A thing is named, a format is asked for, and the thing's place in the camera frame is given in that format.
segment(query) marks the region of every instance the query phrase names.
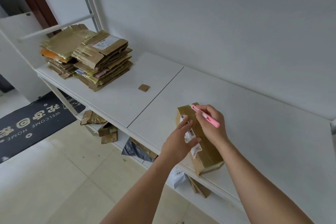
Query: forearm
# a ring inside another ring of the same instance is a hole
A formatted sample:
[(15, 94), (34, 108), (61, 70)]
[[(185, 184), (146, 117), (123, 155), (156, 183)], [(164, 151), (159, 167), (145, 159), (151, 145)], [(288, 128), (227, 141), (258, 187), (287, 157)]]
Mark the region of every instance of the forearm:
[(279, 188), (262, 175), (227, 139), (217, 149), (222, 155), (239, 198), (252, 224), (313, 223)]
[(159, 155), (100, 224), (152, 223), (163, 186), (173, 167), (168, 159)]

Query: person's right hand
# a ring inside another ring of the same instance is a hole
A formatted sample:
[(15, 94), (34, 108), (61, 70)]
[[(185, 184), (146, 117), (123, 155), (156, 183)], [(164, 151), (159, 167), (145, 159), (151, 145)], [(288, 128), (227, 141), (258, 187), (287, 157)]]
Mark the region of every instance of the person's right hand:
[(204, 119), (201, 111), (196, 112), (196, 118), (202, 126), (203, 132), (209, 141), (216, 147), (218, 147), (220, 142), (228, 141), (228, 136), (225, 130), (225, 120), (222, 113), (217, 111), (211, 105), (197, 105), (196, 107), (220, 123), (219, 128), (216, 128), (206, 119)]

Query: person's left hand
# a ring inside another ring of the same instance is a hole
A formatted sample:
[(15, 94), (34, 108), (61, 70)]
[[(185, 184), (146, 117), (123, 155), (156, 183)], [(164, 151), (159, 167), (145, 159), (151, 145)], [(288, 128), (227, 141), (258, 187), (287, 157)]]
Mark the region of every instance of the person's left hand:
[(201, 138), (193, 138), (190, 142), (184, 141), (184, 135), (193, 125), (193, 120), (188, 122), (188, 116), (176, 127), (176, 129), (170, 134), (161, 149), (161, 155), (164, 156), (167, 161), (171, 161), (174, 166), (181, 162), (190, 152), (196, 144), (201, 141)]

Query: orange package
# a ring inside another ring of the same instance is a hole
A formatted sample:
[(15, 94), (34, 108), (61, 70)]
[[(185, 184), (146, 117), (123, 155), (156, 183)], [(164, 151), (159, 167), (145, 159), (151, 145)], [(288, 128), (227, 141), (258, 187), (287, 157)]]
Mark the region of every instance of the orange package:
[(68, 63), (69, 60), (70, 60), (70, 59), (64, 59), (61, 56), (57, 55), (55, 52), (49, 51), (45, 48), (40, 50), (40, 53), (42, 54), (42, 56), (45, 56), (45, 57), (51, 58), (51, 59), (55, 59), (55, 60), (59, 60), (59, 61), (64, 62), (64, 63)]

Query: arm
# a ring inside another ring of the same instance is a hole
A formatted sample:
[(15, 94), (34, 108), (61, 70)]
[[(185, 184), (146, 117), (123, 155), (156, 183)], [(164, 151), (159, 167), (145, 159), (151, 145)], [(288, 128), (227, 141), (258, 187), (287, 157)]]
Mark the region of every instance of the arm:
[(153, 165), (120, 199), (100, 224), (152, 223), (170, 171), (201, 140), (194, 138), (189, 143), (185, 143), (184, 135), (193, 124), (192, 120), (188, 124), (187, 121), (188, 117), (170, 134)]
[(220, 123), (215, 128), (197, 112), (206, 137), (222, 155), (241, 203), (252, 224), (313, 224), (279, 188), (262, 175), (229, 141), (224, 116), (211, 105), (197, 106)]

